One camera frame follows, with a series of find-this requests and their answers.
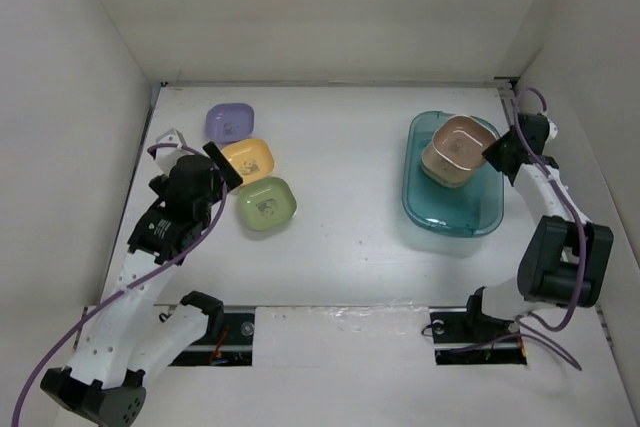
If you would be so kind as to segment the green plate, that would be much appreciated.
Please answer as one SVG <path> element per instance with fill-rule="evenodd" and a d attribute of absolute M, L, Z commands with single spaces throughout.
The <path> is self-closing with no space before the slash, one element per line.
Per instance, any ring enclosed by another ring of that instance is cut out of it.
<path fill-rule="evenodd" d="M 257 232 L 279 227 L 297 211 L 289 184 L 279 177 L 266 177 L 242 187 L 237 205 L 245 226 Z"/>

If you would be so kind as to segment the brown plate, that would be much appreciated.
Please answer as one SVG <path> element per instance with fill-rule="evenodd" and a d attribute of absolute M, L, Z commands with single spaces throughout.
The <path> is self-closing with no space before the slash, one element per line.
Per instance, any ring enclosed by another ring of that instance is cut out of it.
<path fill-rule="evenodd" d="M 455 115 L 436 130 L 431 143 L 441 158 L 461 171 L 471 172 L 483 165 L 483 152 L 497 139 L 491 129 L 474 118 Z"/>

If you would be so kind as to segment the cream plate back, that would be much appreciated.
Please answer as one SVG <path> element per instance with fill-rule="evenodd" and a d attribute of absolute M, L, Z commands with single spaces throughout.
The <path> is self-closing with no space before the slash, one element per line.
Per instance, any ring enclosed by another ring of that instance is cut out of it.
<path fill-rule="evenodd" d="M 447 188 L 468 183 L 485 163 L 477 152 L 439 153 L 429 144 L 421 153 L 421 169 L 425 175 Z"/>

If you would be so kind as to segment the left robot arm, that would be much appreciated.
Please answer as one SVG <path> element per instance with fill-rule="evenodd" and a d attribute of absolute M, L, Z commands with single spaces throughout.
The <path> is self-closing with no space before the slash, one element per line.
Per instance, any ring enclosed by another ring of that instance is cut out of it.
<path fill-rule="evenodd" d="M 58 405 L 98 426 L 130 426 L 148 384 L 192 343 L 223 330 L 224 304 L 192 291 L 154 332 L 159 294 L 187 255 L 213 231 L 227 195 L 242 178 L 212 142 L 183 156 L 149 186 L 156 200 L 137 222 L 114 291 L 85 317 L 84 339 L 69 362 L 50 368 L 40 387 Z"/>

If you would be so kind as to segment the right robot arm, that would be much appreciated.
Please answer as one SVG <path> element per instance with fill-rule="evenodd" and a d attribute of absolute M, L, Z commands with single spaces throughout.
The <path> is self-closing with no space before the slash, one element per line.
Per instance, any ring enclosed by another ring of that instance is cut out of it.
<path fill-rule="evenodd" d="M 506 331 L 520 315 L 559 332 L 577 309 L 590 308 L 599 298 L 614 235 L 581 212 L 558 164 L 543 154 L 555 131 L 543 114 L 516 113 L 509 131 L 483 152 L 508 178 L 537 225 L 516 276 L 469 297 L 462 328 L 473 340 Z"/>

